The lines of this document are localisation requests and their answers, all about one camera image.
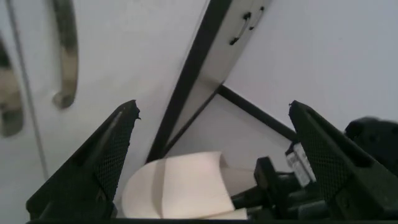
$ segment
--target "black device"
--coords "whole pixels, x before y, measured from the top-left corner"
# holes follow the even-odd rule
[[[32,221],[29,223],[255,223],[253,220],[143,220],[112,218],[112,212],[109,212],[109,205],[116,187],[111,185],[113,186],[110,188],[111,190],[106,190],[107,188],[101,184],[101,178],[99,178],[98,171],[96,171],[98,168],[93,168],[98,167],[98,164],[102,164],[102,162],[94,161],[103,161],[99,158],[107,157],[104,157],[104,154],[107,154],[104,151],[111,149],[112,147],[110,146],[116,145],[109,142],[119,141],[119,135],[113,134],[118,129],[115,128],[116,126],[124,127],[123,125],[126,125],[131,127],[131,122],[134,124],[134,120],[138,118],[138,110],[135,107],[135,103],[134,106],[132,105],[127,110],[130,111],[129,115],[123,117],[125,122],[120,120],[123,113],[119,115],[120,110],[118,109],[119,112],[116,110],[105,121],[106,124],[101,125],[100,131],[97,130],[87,140],[89,143],[84,143],[78,152],[29,199],[27,209],[32,217]],[[304,198],[305,201],[312,200],[312,202],[316,203],[312,204],[313,208],[322,208],[323,200],[325,205],[327,205],[330,219],[342,220],[332,223],[358,223],[350,220],[359,219],[371,220],[361,223],[396,223],[396,221],[380,220],[398,219],[398,194],[396,192],[398,189],[398,178],[307,105],[294,101],[290,106],[289,116],[317,178],[319,192],[313,198]],[[119,130],[122,129],[129,130],[123,131],[123,136],[131,132],[130,128],[119,128]],[[89,159],[91,154],[97,156],[94,156],[94,159]],[[115,173],[117,178],[112,178],[112,180],[119,178],[119,169],[121,167]],[[105,173],[111,172],[109,175],[113,175],[113,172],[109,169],[103,170]],[[74,174],[78,174],[78,172],[82,174],[78,175],[79,178],[74,178],[71,177],[72,171]],[[264,200],[261,203],[265,207],[270,207],[271,209],[267,212],[277,217],[283,218],[294,214],[295,211],[289,211],[289,205],[303,199],[301,197],[303,195],[299,194],[286,197],[286,194],[299,190],[297,183],[291,176],[292,174],[276,172],[269,158],[265,157],[257,160],[255,171],[257,188],[251,189],[251,192],[256,195],[259,192],[258,189],[261,189],[270,192],[271,195],[276,195],[276,197],[272,198],[262,195],[261,197]],[[69,189],[68,187],[57,186],[57,182],[65,183],[71,180],[76,183],[86,183],[88,188],[72,187],[72,189]],[[44,192],[46,189],[54,191],[51,194],[47,194]],[[84,196],[83,192],[88,193],[89,196]],[[278,207],[283,208],[283,211],[275,209]],[[268,220],[267,223],[313,222],[305,220]]]
[[[109,219],[139,109],[120,105],[26,203],[31,220]]]
[[[332,218],[398,219],[398,178],[311,107],[294,101],[289,116]]]
[[[398,124],[372,117],[356,119],[345,134],[398,177]]]
[[[269,157],[257,159],[254,178],[255,187],[231,197],[235,209],[248,208],[250,219],[268,222],[330,218],[317,185],[302,187],[293,172],[277,172]]]

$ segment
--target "white paper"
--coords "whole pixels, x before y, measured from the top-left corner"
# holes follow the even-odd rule
[[[254,170],[222,167],[221,175],[229,196],[234,196],[257,185],[254,179]]]
[[[221,176],[220,159],[220,152],[167,159],[162,200],[164,218],[201,218],[234,210]]]
[[[161,218],[164,162],[154,161],[141,167],[127,182],[122,195],[126,218]]]

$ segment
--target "white cabinet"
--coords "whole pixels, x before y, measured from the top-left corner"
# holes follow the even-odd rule
[[[132,99],[142,120],[132,132],[125,165],[132,170],[143,165],[207,0],[74,1],[77,91],[73,104],[63,110],[52,101],[62,72],[51,2],[12,3],[49,174],[118,105]]]
[[[25,223],[29,220],[25,202],[45,178],[10,16],[6,1],[0,0],[0,217],[3,223]],[[17,108],[21,116],[10,118]],[[7,131],[15,122],[21,125]]]

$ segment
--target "white door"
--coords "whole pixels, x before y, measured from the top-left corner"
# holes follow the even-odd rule
[[[246,43],[246,41],[242,41],[242,37],[246,36],[245,33],[251,21],[252,4],[253,0],[232,1],[206,56],[198,79],[178,117],[169,142],[225,80],[225,74],[229,73],[232,60],[236,57],[236,54],[240,54],[237,50],[241,48],[242,42]]]
[[[75,100],[62,110],[53,103],[62,85],[63,52],[52,1],[12,2],[50,175],[118,105],[132,99],[142,120],[132,131],[124,168],[134,172],[142,166],[207,0],[73,1],[78,78]]]
[[[9,7],[0,0],[0,219],[25,223],[26,200],[44,183]]]

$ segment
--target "textured black plastic surface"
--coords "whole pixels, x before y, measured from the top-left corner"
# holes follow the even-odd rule
[[[47,204],[40,216],[42,220],[67,220],[75,219],[108,219],[116,207],[112,202],[79,201],[69,203],[68,201],[56,201]]]
[[[128,105],[121,106],[128,110]],[[113,200],[122,172],[124,158],[130,145],[130,136],[138,113],[121,113],[119,122],[107,142],[103,158],[95,168],[95,176],[108,200]]]
[[[26,208],[30,218],[39,218],[50,202],[71,206],[83,202],[112,202],[138,117],[135,100],[119,106],[28,199]]]
[[[309,120],[314,121],[313,117],[310,117],[311,113],[313,113],[311,108],[293,102],[289,115],[298,138],[311,139],[302,141],[302,145],[317,177],[323,197],[325,201],[329,202],[344,186],[351,174],[337,152],[329,151],[330,144],[333,144],[332,141],[329,141],[331,139],[321,131],[317,123],[308,122]]]
[[[398,219],[398,178],[309,106],[289,116],[333,218]]]

